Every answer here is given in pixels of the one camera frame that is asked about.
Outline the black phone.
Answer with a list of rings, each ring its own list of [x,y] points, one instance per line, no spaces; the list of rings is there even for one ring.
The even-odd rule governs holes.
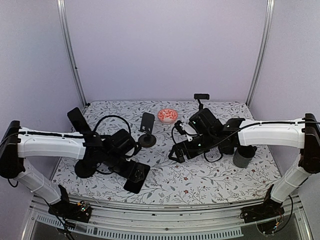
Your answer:
[[[89,134],[92,131],[78,107],[70,110],[67,113],[67,117],[76,132],[81,134]]]
[[[147,164],[135,163],[123,188],[130,193],[138,194],[145,183],[150,169],[151,167]]]

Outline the small round base phone stand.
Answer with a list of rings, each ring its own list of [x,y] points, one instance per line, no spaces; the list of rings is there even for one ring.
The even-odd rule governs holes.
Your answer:
[[[138,143],[143,148],[150,148],[156,144],[156,137],[152,134],[155,122],[155,116],[151,113],[144,112],[142,114],[141,124],[139,131],[143,133],[138,138]]]

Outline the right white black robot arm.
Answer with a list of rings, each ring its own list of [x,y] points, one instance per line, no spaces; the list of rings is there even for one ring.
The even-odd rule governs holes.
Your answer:
[[[261,204],[241,209],[245,223],[284,214],[283,202],[312,174],[320,172],[320,123],[311,113],[303,118],[283,121],[258,121],[231,118],[221,123],[208,108],[198,110],[187,124],[174,124],[187,137],[175,142],[168,158],[177,163],[205,155],[218,148],[222,155],[240,155],[250,159],[257,145],[287,146],[299,149],[297,159],[279,180],[267,190]]]

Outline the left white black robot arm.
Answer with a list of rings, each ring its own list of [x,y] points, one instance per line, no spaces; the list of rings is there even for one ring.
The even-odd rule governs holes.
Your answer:
[[[124,129],[113,135],[99,135],[88,126],[73,133],[33,131],[10,123],[0,144],[0,175],[24,184],[49,205],[48,212],[63,219],[88,223],[92,208],[89,203],[71,203],[67,190],[37,171],[27,157],[66,157],[76,159],[76,175],[89,178],[99,164],[126,179],[124,189],[139,193],[149,173],[148,165],[128,160],[127,152],[137,154],[141,146]]]

